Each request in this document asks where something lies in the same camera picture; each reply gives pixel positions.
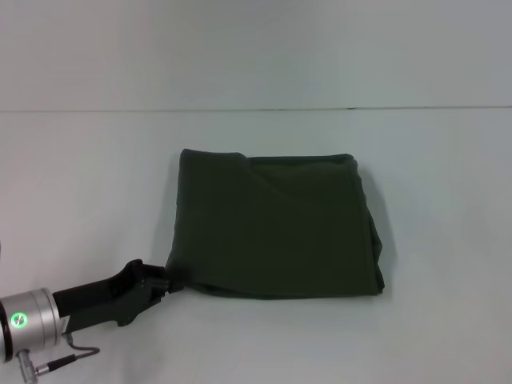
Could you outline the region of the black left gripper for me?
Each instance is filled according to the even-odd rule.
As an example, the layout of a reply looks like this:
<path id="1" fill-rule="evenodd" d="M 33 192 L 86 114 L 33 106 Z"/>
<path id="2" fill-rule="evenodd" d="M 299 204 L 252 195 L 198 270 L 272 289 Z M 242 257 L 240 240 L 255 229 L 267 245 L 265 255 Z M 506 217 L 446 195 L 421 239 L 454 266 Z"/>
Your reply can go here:
<path id="1" fill-rule="evenodd" d="M 59 316 L 73 333 L 104 322 L 127 326 L 143 311 L 160 303 L 165 294 L 183 290 L 188 272 L 181 267 L 128 262 L 115 276 L 53 293 Z"/>

